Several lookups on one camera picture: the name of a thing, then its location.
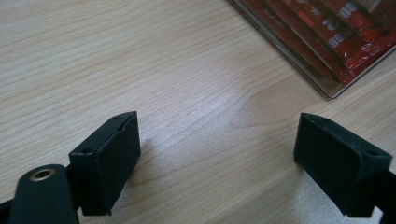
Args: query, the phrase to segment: metal grommet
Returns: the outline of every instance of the metal grommet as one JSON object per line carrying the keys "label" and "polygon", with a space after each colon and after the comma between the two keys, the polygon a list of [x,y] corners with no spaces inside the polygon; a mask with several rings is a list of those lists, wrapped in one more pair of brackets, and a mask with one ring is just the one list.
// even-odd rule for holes
{"label": "metal grommet", "polygon": [[39,171],[35,172],[34,174],[32,174],[30,176],[30,180],[35,181],[35,182],[42,181],[42,180],[50,178],[50,176],[52,176],[54,174],[55,174],[54,169],[42,169],[42,170],[39,170]]}

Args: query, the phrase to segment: red packaging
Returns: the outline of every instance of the red packaging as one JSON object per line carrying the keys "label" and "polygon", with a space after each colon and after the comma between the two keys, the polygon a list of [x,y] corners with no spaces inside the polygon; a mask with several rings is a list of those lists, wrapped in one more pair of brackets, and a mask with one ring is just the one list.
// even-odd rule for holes
{"label": "red packaging", "polygon": [[396,30],[395,0],[356,0],[387,31]]}
{"label": "red packaging", "polygon": [[350,0],[320,0],[320,2],[355,29],[366,42],[381,36],[380,29],[359,11],[358,5],[354,2]]}
{"label": "red packaging", "polygon": [[278,0],[262,0],[262,2],[270,7],[285,23],[292,27],[291,29],[294,33],[334,71],[343,85],[349,84],[349,82],[354,79],[353,71],[347,70],[341,61],[337,61],[337,56],[333,54],[327,45],[318,38],[298,16],[288,9],[285,3]]}
{"label": "red packaging", "polygon": [[343,62],[356,60],[356,52],[365,44],[364,41],[330,10],[315,1],[284,0],[284,2],[334,50]]}
{"label": "red packaging", "polygon": [[396,0],[230,1],[329,98],[396,49]]}
{"label": "red packaging", "polygon": [[287,43],[294,52],[299,52],[304,60],[317,69],[323,76],[330,79],[336,77],[332,75],[330,68],[320,60],[317,55],[283,22],[274,11],[257,0],[245,1],[246,7],[255,13],[258,18],[265,23],[284,43]]}

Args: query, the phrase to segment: light wood surface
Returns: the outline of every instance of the light wood surface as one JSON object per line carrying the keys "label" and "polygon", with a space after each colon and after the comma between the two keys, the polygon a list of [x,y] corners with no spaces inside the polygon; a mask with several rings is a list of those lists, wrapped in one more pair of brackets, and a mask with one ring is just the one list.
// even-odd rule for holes
{"label": "light wood surface", "polygon": [[395,59],[329,102],[225,0],[2,0],[0,202],[136,110],[133,176],[82,223],[378,223],[343,217],[292,151],[308,112],[396,156]]}

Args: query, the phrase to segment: black plastic part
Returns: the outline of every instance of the black plastic part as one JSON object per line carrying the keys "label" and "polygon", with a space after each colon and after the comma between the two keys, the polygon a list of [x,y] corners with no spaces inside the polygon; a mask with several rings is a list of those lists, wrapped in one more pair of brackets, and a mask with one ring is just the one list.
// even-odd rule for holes
{"label": "black plastic part", "polygon": [[73,198],[73,208],[77,211],[81,207],[81,180],[76,177],[73,172],[71,165],[69,164],[66,168],[67,179],[69,180],[69,188]]}
{"label": "black plastic part", "polygon": [[111,215],[111,208],[140,156],[136,112],[118,115],[69,154],[70,167],[80,179],[84,216]]}
{"label": "black plastic part", "polygon": [[8,224],[9,213],[11,212],[12,200],[0,204],[0,224]]}
{"label": "black plastic part", "polygon": [[375,205],[384,212],[381,224],[396,223],[396,175],[390,171],[381,175],[375,190]]}
{"label": "black plastic part", "polygon": [[376,185],[391,158],[329,119],[304,113],[300,117],[294,159],[349,217],[371,216]]}
{"label": "black plastic part", "polygon": [[78,223],[62,165],[41,166],[21,177],[8,223]]}

